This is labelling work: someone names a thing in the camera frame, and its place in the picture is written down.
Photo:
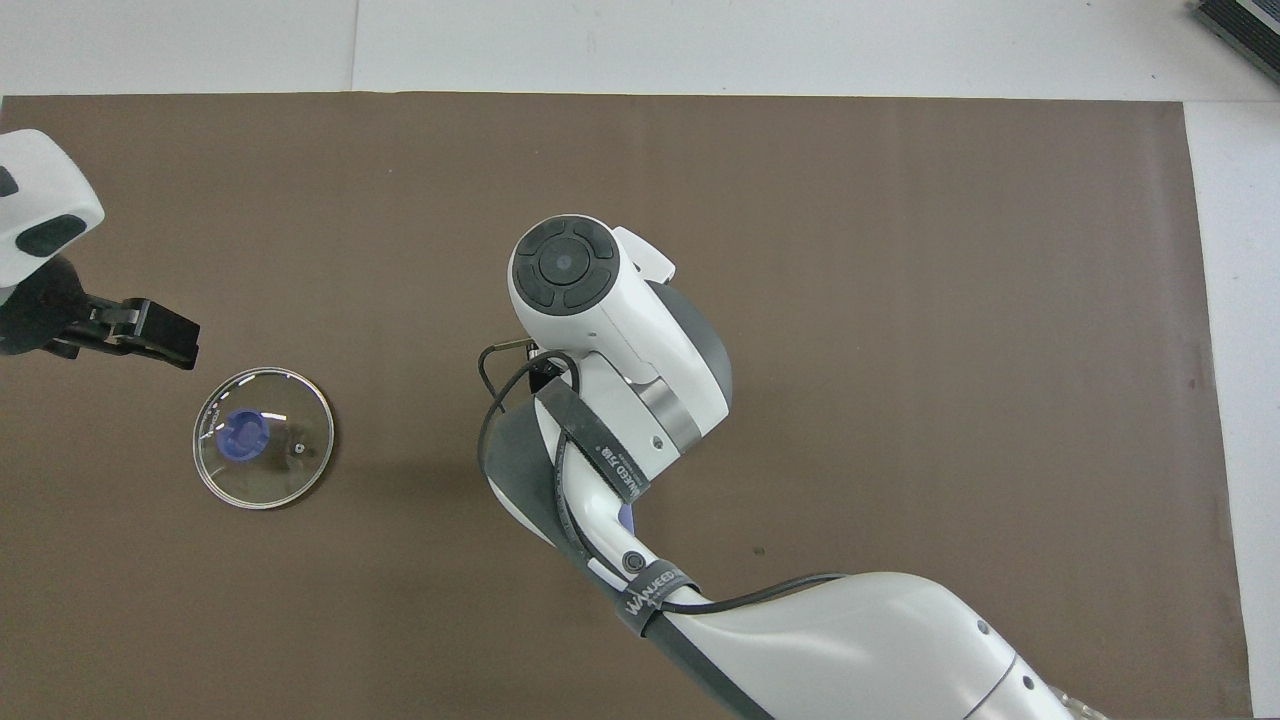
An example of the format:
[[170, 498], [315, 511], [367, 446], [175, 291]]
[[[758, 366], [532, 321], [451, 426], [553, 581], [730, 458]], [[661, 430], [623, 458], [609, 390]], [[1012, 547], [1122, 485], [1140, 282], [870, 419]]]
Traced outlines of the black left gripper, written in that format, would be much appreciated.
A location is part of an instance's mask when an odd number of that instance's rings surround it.
[[189, 372], [198, 356], [198, 333], [196, 322], [151, 299], [113, 301], [86, 292], [64, 258], [3, 290], [4, 357], [44, 351], [74, 360], [88, 350], [150, 357]]

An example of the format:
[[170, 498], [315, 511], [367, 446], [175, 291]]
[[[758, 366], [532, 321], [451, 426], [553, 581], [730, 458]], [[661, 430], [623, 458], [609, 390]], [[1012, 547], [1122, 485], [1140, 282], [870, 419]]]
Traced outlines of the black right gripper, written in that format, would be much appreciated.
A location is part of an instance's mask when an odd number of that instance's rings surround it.
[[570, 368], [573, 366], [572, 357], [547, 348], [529, 348], [527, 360], [532, 363], [527, 372], [531, 395], [539, 393], [550, 382], [570, 373]]

